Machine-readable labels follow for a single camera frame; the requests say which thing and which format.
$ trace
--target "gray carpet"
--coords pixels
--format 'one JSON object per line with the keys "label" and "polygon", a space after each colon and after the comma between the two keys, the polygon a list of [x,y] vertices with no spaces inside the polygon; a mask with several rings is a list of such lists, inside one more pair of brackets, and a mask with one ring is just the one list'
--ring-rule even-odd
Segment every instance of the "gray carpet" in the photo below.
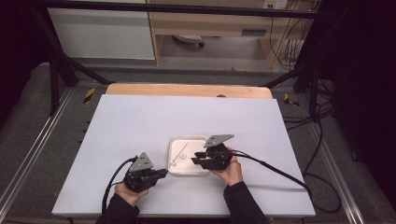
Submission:
{"label": "gray carpet", "polygon": [[[133,82],[239,84],[248,86],[257,85],[257,83],[262,84],[268,79],[272,79],[272,75],[259,75],[257,73],[210,73],[202,71],[174,71],[172,73],[170,70],[162,72],[157,70],[155,72],[136,69],[131,71],[126,69],[102,70],[100,75]],[[2,158],[12,158],[12,160],[2,159],[0,167],[1,190],[5,189],[7,183],[17,171],[24,155],[35,141],[35,137],[48,117],[50,111],[48,78],[48,69],[37,67],[20,103],[16,105],[0,132]],[[106,86],[96,87],[90,103],[84,105],[82,102],[89,86],[87,84],[82,85],[74,89],[72,97],[49,141],[8,211],[7,218],[28,217],[63,220],[62,217],[56,217],[50,213],[56,201],[55,193],[62,188],[68,170],[78,152],[79,141],[84,137],[83,130],[89,127],[87,121],[91,120],[100,95],[106,90]],[[289,92],[289,94],[292,101],[298,101],[298,98],[292,92]],[[300,106],[284,104],[282,92],[275,91],[274,97],[279,102],[283,116],[304,116]],[[336,118],[327,117],[323,120],[323,132],[365,221],[367,223],[396,223],[395,211],[371,178],[365,165],[351,159],[346,139],[344,139],[342,131],[337,125]],[[301,169],[303,169],[316,147],[316,141],[308,125],[291,130],[289,134],[296,158]],[[320,155],[317,155],[309,171],[330,181]],[[310,177],[306,179],[306,182],[314,192],[314,203],[329,209],[336,206],[336,198],[329,187]],[[315,217],[307,217],[304,220],[307,223],[348,223],[347,215],[343,209],[334,214],[317,210]],[[298,223],[299,221],[299,219],[290,218],[276,219],[276,223]]]}

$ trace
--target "wooden edge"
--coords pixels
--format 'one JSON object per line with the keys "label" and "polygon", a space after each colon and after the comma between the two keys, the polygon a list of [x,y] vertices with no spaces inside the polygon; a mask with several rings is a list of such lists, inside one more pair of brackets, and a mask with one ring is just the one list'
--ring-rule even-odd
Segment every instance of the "wooden edge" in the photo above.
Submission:
{"label": "wooden edge", "polygon": [[169,96],[219,96],[232,98],[272,99],[272,93],[264,87],[211,86],[179,84],[120,84],[108,86],[106,94],[115,95],[169,95]]}

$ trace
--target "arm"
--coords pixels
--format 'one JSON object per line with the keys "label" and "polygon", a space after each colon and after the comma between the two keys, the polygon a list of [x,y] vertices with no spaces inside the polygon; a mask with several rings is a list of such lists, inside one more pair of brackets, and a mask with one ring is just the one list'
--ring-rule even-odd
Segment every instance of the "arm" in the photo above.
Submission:
{"label": "arm", "polygon": [[212,171],[219,176],[227,187],[224,199],[231,213],[231,223],[268,223],[265,214],[254,201],[253,196],[243,181],[241,163],[236,157],[224,171]]}
{"label": "arm", "polygon": [[107,210],[96,221],[96,224],[131,224],[135,223],[139,209],[136,204],[140,198],[149,193],[143,190],[135,193],[129,190],[124,183],[115,187],[115,194],[110,200]]}

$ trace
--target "black sleeve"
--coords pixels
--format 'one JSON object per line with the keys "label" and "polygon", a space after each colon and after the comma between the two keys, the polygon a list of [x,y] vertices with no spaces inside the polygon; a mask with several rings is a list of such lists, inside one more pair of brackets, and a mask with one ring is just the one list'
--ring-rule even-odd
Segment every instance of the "black sleeve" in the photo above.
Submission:
{"label": "black sleeve", "polygon": [[224,190],[224,199],[231,213],[232,224],[268,224],[268,219],[254,201],[245,182],[227,186]]}
{"label": "black sleeve", "polygon": [[106,212],[97,219],[96,224],[132,224],[139,213],[137,207],[132,207],[120,195],[114,194]]}

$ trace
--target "black metal pole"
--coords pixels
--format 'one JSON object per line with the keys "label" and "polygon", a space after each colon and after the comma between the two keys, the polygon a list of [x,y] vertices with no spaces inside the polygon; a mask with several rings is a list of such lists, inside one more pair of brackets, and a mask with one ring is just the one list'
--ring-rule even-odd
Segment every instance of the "black metal pole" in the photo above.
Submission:
{"label": "black metal pole", "polygon": [[265,8],[240,8],[240,7],[206,7],[184,5],[161,5],[161,4],[137,4],[137,3],[113,3],[113,2],[87,2],[87,1],[64,1],[64,0],[37,0],[42,7],[73,8],[89,10],[111,11],[143,11],[143,12],[170,12],[190,14],[212,15],[235,15],[252,17],[275,17],[275,18],[302,18],[302,19],[331,19],[333,13],[316,11],[296,10],[273,10]]}

